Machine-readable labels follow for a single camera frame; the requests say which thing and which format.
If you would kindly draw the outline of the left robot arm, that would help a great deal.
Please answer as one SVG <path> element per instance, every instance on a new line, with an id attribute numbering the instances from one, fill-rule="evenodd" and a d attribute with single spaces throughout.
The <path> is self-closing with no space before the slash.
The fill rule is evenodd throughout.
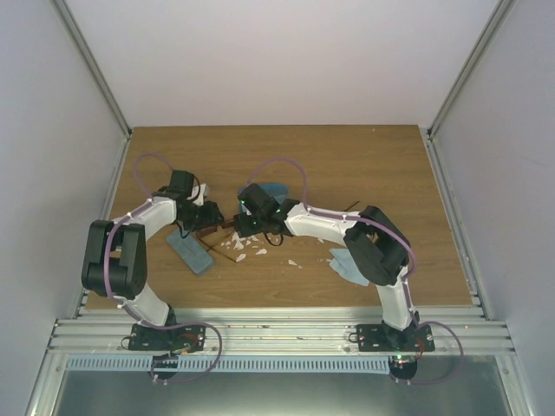
<path id="1" fill-rule="evenodd" d="M 207 199 L 209 186 L 191 172 L 174 170 L 169 184 L 149 192 L 144 203 L 113 220 L 95 220 L 88 230 L 82 286 L 111 300 L 143 327 L 148 339 L 168 350 L 179 339 L 172 307 L 147 283 L 147 241 L 169 225 L 179 237 L 223 224 L 218 205 Z"/>

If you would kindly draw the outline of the blue translucent glasses case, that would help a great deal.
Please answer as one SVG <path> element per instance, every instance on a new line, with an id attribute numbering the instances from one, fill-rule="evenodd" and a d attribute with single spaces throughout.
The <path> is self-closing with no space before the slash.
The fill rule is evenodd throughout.
<path id="1" fill-rule="evenodd" d="M 282 203 L 288 196 L 289 193 L 289 189 L 286 185 L 281 184 L 281 183 L 262 183 L 259 184 L 259 186 L 265 190 L 268 195 L 270 195 L 271 197 L 273 197 L 274 199 L 277 200 L 278 203 Z M 244 190 L 244 187 L 239 187 L 238 189 L 238 195 Z M 250 215 L 250 212 L 242 205 L 242 203 L 239 201 L 238 204 L 238 213 L 241 212 L 248 212 Z"/>

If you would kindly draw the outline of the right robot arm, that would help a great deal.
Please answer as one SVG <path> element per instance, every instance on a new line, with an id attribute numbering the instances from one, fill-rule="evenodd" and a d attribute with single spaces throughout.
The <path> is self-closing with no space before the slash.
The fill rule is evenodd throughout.
<path id="1" fill-rule="evenodd" d="M 408 289 L 415 267 L 414 252 L 383 212 L 368 206 L 361 212 L 330 211 L 295 199 L 278 202 L 260 185 L 250 184 L 238 194 L 244 210 L 234 219 L 241 237 L 272 234 L 313 237 L 344 247 L 359 274 L 376 286 L 382 305 L 378 339 L 402 351 L 415 340 L 418 320 Z"/>

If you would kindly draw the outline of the brown frame sunglasses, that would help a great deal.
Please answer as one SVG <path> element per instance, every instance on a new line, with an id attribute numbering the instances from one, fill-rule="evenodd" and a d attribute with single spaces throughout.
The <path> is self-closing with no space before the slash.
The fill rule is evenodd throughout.
<path id="1" fill-rule="evenodd" d="M 221 256 L 235 263 L 236 260 L 234 258 L 225 254 L 225 242 L 232 237 L 234 232 L 234 223 L 231 219 L 228 219 L 220 225 L 210 226 L 197 231 L 195 237 L 209 255 Z"/>

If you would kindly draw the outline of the black round sunglasses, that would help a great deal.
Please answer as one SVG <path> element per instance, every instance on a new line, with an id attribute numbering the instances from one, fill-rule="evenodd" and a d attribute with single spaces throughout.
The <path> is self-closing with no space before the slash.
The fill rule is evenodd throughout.
<path id="1" fill-rule="evenodd" d="M 344 211 L 352 211 L 358 204 L 360 203 L 360 201 L 356 201 L 354 203 L 352 203 L 351 205 L 349 205 L 347 208 L 344 208 Z"/>

